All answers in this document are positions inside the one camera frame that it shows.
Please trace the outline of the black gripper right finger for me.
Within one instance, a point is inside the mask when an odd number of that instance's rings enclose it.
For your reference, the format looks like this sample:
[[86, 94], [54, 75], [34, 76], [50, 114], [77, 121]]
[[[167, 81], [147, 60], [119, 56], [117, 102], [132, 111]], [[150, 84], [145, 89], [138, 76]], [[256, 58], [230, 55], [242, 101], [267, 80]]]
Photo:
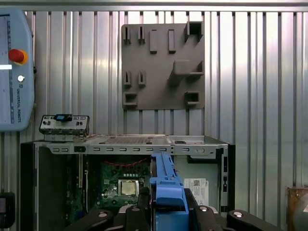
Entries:
[[185, 189], [190, 231], [280, 231], [281, 229], [243, 210], [222, 217], [215, 209], [198, 205], [191, 190]]

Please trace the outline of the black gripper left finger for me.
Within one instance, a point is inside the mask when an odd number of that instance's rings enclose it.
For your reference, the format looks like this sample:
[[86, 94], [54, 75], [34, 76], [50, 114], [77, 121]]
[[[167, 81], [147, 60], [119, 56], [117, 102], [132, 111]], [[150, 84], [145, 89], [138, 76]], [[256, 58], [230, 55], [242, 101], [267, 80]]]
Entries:
[[136, 205], [125, 205], [117, 214], [96, 209], [70, 224], [65, 231], [149, 231], [150, 190], [142, 188]]

